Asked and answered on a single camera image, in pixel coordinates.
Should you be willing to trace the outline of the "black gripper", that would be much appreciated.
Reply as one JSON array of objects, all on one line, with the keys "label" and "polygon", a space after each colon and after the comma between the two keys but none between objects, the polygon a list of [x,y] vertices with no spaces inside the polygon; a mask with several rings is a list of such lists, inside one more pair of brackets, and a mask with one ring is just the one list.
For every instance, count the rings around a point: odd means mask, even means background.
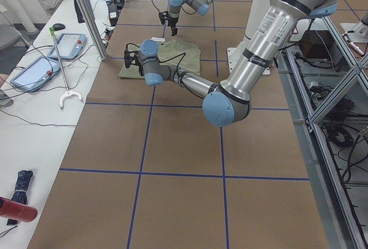
[{"label": "black gripper", "polygon": [[171,28],[171,35],[172,36],[175,36],[175,34],[178,33],[177,23],[178,23],[178,17],[177,18],[174,18],[174,17],[169,17],[168,18],[168,25]]},{"label": "black gripper", "polygon": [[141,60],[138,58],[138,56],[135,57],[135,65],[138,66],[140,75],[144,76],[143,65],[141,63]]}]

